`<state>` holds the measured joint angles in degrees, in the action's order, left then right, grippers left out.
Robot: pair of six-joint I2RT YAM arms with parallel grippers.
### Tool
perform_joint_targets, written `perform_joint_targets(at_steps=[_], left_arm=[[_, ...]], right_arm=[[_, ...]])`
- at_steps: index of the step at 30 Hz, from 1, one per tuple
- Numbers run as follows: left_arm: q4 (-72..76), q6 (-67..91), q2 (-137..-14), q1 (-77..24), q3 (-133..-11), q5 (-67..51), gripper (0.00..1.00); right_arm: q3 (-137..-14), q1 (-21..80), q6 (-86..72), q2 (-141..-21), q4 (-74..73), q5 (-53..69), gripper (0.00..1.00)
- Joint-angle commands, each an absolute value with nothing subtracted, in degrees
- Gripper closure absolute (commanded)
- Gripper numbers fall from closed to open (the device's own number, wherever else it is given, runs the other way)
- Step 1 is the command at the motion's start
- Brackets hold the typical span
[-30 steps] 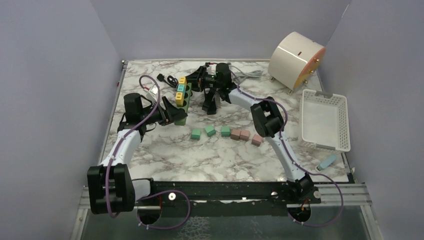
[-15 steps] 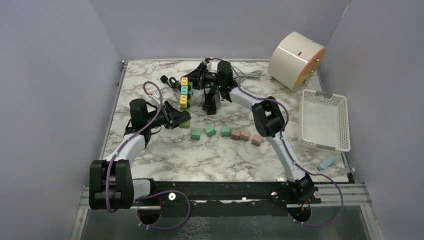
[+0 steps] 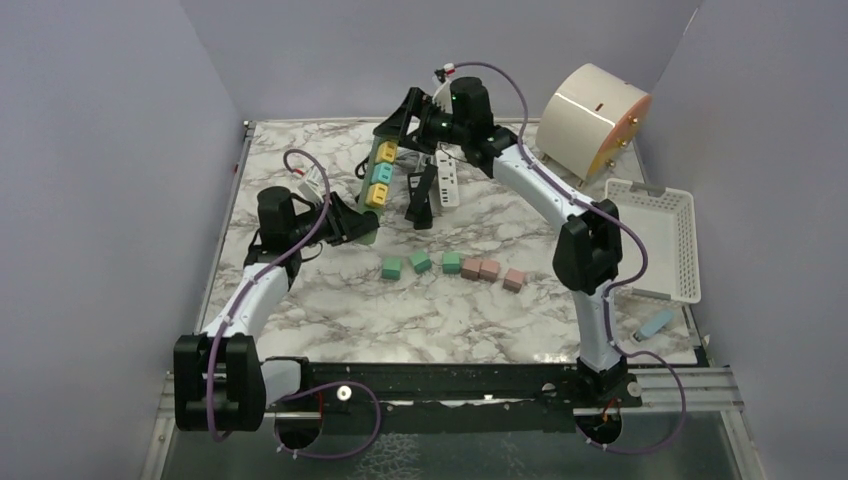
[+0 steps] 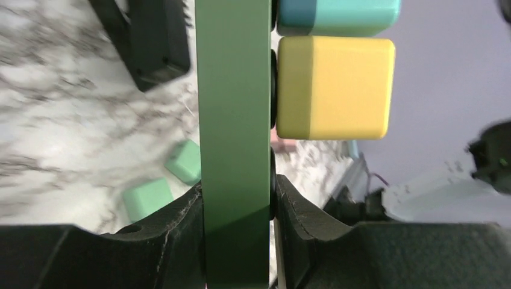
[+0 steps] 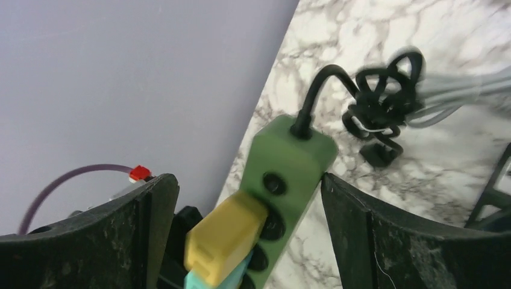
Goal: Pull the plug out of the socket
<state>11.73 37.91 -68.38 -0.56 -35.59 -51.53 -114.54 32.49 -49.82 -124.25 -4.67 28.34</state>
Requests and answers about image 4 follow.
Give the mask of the yellow plug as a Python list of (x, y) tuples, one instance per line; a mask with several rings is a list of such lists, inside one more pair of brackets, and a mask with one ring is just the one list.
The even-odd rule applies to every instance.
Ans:
[(278, 136), (383, 138), (389, 126), (395, 53), (389, 39), (283, 37), (278, 46)]

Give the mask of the green plug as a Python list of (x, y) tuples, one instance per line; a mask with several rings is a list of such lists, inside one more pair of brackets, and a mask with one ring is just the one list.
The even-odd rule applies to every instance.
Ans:
[(166, 179), (159, 178), (131, 187), (122, 193), (131, 222), (137, 222), (173, 201)]
[(193, 186), (201, 179), (200, 147), (193, 140), (186, 139), (176, 144), (165, 168), (181, 182)]

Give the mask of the green power strip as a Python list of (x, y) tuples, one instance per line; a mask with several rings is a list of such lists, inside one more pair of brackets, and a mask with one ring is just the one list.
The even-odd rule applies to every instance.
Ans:
[(271, 3), (195, 2), (209, 288), (267, 288)]

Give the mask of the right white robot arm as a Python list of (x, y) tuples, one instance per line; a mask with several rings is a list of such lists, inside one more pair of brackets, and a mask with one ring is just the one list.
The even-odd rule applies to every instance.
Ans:
[(485, 222), (510, 227), (510, 121), (483, 130), (466, 151), (437, 169), (399, 185), (369, 191), (363, 157), (354, 161), (324, 210), (353, 225), (360, 221)]

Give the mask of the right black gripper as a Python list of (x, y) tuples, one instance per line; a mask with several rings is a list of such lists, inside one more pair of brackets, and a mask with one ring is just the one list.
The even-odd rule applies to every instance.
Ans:
[(475, 170), (471, 177), (491, 185), (502, 194), (510, 194), (510, 121), (496, 123), (470, 143)]

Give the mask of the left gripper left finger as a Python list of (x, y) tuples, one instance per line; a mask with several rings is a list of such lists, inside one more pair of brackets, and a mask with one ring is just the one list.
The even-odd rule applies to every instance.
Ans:
[(199, 184), (115, 234), (1, 226), (2, 288), (204, 288)]

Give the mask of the pink plug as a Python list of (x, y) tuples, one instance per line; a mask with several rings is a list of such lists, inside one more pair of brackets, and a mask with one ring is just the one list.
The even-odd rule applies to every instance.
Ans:
[(297, 141), (293, 139), (280, 138), (275, 128), (271, 129), (270, 144), (276, 154), (291, 153), (296, 151)]

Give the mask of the blue plug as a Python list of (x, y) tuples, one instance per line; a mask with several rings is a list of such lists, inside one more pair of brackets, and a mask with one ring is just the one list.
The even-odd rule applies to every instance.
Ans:
[(285, 0), (278, 5), (281, 36), (372, 37), (391, 27), (400, 0)]

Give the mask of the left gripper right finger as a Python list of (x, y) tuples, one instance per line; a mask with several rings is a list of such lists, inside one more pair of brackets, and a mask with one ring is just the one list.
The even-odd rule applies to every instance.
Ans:
[(348, 226), (277, 176), (280, 288), (509, 288), (510, 231), (484, 223)]

